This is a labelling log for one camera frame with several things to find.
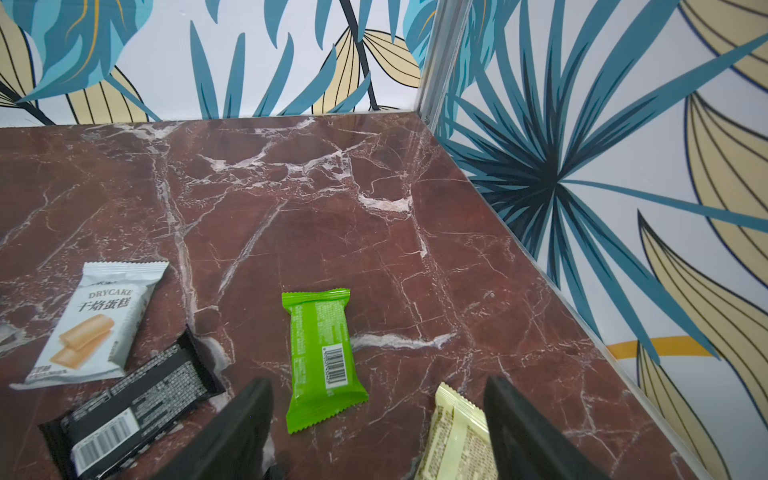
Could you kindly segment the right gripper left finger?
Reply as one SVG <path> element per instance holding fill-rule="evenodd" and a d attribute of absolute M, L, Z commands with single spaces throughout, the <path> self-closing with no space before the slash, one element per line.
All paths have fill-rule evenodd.
<path fill-rule="evenodd" d="M 156 479 L 273 479 L 263 467 L 274 397 L 266 378 L 253 379 L 154 475 Z"/>

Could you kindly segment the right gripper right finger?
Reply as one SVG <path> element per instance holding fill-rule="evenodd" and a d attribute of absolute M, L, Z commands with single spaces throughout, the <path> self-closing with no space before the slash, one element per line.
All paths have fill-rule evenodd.
<path fill-rule="evenodd" d="M 500 479 L 607 477 L 507 379 L 487 379 L 483 407 Z"/>

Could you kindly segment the small cream packet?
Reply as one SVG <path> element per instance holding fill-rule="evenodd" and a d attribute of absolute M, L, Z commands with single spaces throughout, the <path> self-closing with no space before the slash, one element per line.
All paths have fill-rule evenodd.
<path fill-rule="evenodd" d="M 415 479 L 498 479 L 485 413 L 446 383 L 435 394 Z"/>

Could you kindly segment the green packet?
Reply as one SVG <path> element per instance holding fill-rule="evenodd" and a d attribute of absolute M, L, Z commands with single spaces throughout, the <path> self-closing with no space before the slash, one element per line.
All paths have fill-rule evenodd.
<path fill-rule="evenodd" d="M 290 434 L 369 400 L 357 376 L 345 316 L 350 296 L 346 288 L 281 296 L 290 315 Z"/>

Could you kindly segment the black packet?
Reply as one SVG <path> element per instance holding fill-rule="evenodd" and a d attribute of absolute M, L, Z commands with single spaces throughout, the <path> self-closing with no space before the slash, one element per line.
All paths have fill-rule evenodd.
<path fill-rule="evenodd" d="M 127 466 L 203 401 L 224 392 L 186 329 L 168 348 L 38 426 L 63 479 L 104 479 Z"/>

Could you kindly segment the white orange snack packet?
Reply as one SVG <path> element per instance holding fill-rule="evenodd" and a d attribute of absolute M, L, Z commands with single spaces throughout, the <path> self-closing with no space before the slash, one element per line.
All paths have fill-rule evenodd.
<path fill-rule="evenodd" d="M 169 263 L 87 262 L 38 360 L 14 390 L 121 378 L 138 327 Z"/>

